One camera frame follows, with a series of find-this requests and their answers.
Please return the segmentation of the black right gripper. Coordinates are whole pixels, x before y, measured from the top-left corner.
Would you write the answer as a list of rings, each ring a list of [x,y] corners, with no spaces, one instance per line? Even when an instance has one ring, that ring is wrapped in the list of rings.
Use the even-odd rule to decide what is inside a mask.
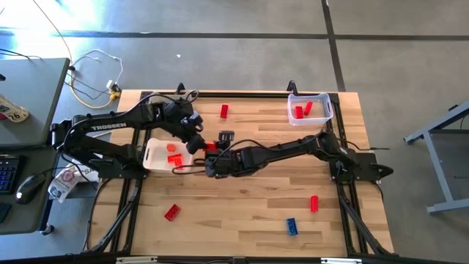
[[[205,174],[213,178],[242,177],[243,167],[240,150],[233,150],[234,131],[221,131],[218,141],[205,151]]]

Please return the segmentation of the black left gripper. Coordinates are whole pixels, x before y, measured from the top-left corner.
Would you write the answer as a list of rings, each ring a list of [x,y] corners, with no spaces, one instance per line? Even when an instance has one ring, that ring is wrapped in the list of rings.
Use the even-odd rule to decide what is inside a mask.
[[[186,143],[186,149],[190,154],[195,154],[198,150],[207,148],[205,140],[198,135],[201,132],[201,118],[185,117],[180,121],[180,139]]]

